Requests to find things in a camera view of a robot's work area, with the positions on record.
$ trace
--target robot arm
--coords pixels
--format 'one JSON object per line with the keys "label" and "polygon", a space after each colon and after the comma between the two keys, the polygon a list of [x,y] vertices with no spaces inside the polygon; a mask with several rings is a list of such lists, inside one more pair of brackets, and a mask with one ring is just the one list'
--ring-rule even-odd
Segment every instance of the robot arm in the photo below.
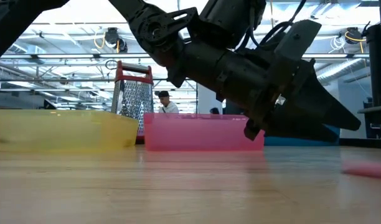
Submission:
{"label": "robot arm", "polygon": [[[15,25],[15,36],[0,40],[0,56],[44,10],[63,6],[68,0],[16,0],[1,13],[6,1],[0,1],[0,24]],[[186,78],[216,92],[217,99],[229,99],[249,117],[245,134],[254,139],[260,130],[268,136],[335,141],[324,124],[356,130],[360,121],[318,82],[314,60],[301,57],[321,27],[313,21],[278,24],[279,31],[268,36],[256,49],[244,46],[261,22],[265,0],[209,0],[200,13],[196,8],[165,13],[142,0],[109,0],[128,21],[140,46],[166,67],[168,81],[180,87]],[[31,12],[22,12],[12,20],[12,11],[21,2],[22,11],[33,4]],[[187,29],[190,40],[179,31]],[[245,41],[233,51],[245,36]],[[279,96],[286,101],[275,106]]]}

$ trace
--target wooden table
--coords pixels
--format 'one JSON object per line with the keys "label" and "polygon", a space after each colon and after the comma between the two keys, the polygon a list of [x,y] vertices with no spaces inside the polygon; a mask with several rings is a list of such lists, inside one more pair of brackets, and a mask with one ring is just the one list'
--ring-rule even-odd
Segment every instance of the wooden table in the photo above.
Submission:
{"label": "wooden table", "polygon": [[381,223],[381,180],[343,159],[381,150],[0,152],[0,224]]}

